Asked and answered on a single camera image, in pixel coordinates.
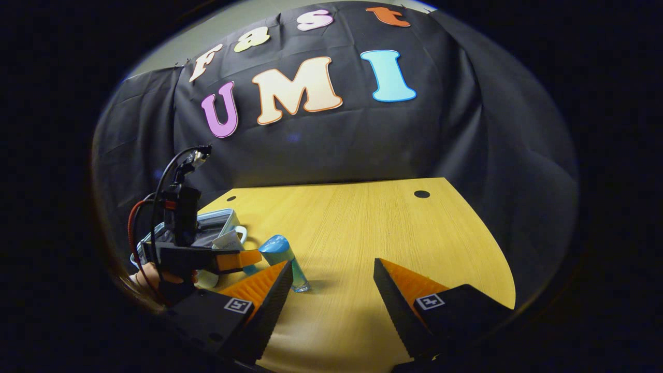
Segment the light blue letter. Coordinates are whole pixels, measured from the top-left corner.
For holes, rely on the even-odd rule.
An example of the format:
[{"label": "light blue letter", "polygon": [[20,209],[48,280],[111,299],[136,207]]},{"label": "light blue letter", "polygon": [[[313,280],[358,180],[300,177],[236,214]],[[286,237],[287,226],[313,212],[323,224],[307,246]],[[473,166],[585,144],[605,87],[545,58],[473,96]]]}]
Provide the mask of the light blue letter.
[{"label": "light blue letter", "polygon": [[362,60],[371,63],[377,91],[373,98],[382,102],[407,101],[416,97],[416,91],[408,87],[400,72],[396,59],[400,56],[395,50],[369,50],[360,54]]}]

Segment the table hole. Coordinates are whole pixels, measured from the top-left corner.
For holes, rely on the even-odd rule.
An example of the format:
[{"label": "table hole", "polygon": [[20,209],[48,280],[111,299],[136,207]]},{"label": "table hole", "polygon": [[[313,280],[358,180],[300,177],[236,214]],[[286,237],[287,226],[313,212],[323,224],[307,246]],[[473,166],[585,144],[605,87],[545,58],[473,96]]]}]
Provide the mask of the table hole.
[{"label": "table hole", "polygon": [[419,198],[428,198],[430,197],[430,193],[426,192],[425,190],[417,190],[414,192],[414,196]]}]

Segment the red cable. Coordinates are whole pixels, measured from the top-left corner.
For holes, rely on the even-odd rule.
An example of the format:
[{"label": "red cable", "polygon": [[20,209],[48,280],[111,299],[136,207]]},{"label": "red cable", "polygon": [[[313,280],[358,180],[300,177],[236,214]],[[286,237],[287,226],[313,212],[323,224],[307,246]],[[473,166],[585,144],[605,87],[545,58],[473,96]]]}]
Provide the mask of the red cable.
[{"label": "red cable", "polygon": [[136,264],[138,264],[138,269],[143,274],[143,277],[145,278],[145,282],[147,282],[147,285],[149,285],[150,289],[152,289],[152,291],[154,291],[154,294],[156,294],[156,296],[158,298],[161,298],[161,300],[164,301],[164,303],[166,305],[168,305],[168,301],[166,301],[166,299],[163,297],[163,295],[161,295],[161,293],[159,293],[159,291],[147,279],[147,275],[145,274],[145,270],[143,269],[143,265],[141,263],[141,258],[138,255],[138,250],[136,249],[136,245],[134,245],[134,242],[133,242],[133,232],[132,232],[133,218],[136,215],[136,211],[138,211],[138,208],[141,205],[143,205],[144,203],[147,203],[147,202],[152,202],[152,201],[151,200],[139,201],[138,203],[136,203],[136,205],[134,205],[134,207],[131,209],[131,212],[129,213],[129,223],[127,225],[127,231],[129,233],[129,246],[131,247],[131,251],[133,251],[134,258],[136,259]]}]

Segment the cup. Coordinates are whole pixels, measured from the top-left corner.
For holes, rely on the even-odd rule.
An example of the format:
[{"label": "cup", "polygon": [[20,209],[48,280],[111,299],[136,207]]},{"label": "cup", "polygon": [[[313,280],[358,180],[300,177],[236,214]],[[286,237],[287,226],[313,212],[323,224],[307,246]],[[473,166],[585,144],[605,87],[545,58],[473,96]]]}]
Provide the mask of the cup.
[{"label": "cup", "polygon": [[235,213],[235,211],[232,208],[226,208],[225,210],[219,211],[219,213],[225,213],[228,215],[228,217],[227,220],[225,221],[225,224],[221,228],[218,237],[221,237],[222,235],[234,230],[242,235],[239,241],[243,245],[244,242],[246,242],[247,240],[247,229],[246,227],[239,225],[239,219],[237,218],[237,214]]},{"label": "cup", "polygon": [[285,237],[280,234],[273,236],[258,248],[258,251],[269,265],[278,264],[284,260],[292,261],[292,290],[295,293],[308,291],[311,288],[302,268],[299,266],[299,262],[297,262],[297,258],[294,256],[294,252],[292,252],[290,242]]},{"label": "cup", "polygon": [[[233,246],[233,249],[229,248],[224,248],[220,246],[219,244],[216,244],[215,242],[221,243],[221,241],[218,241],[221,237],[228,236],[228,237],[236,237],[237,238],[237,243],[239,243],[239,246]],[[211,242],[211,248],[214,250],[244,250],[244,242],[247,241],[247,229],[243,226],[235,226],[234,228],[230,230],[222,230],[217,238],[212,240]]]},{"label": "cup", "polygon": [[213,250],[239,250],[244,251],[244,242],[246,242],[246,229],[244,229],[243,237],[239,238],[239,233],[236,229],[230,232],[221,232],[217,238],[211,242]]}]

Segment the wooden table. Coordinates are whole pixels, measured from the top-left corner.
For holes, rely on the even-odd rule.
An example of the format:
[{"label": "wooden table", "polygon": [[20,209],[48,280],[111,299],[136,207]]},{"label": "wooden table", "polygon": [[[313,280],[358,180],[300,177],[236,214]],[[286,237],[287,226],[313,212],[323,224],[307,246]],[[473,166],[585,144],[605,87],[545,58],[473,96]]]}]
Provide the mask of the wooden table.
[{"label": "wooden table", "polygon": [[[418,198],[417,190],[430,193]],[[233,208],[247,250],[285,236],[312,289],[290,292],[257,364],[277,372],[389,372],[412,361],[373,282],[384,258],[441,283],[471,284],[513,309],[509,265],[444,178],[237,188],[200,210]],[[257,264],[266,268],[263,260]],[[244,278],[223,276],[216,289]]]}]

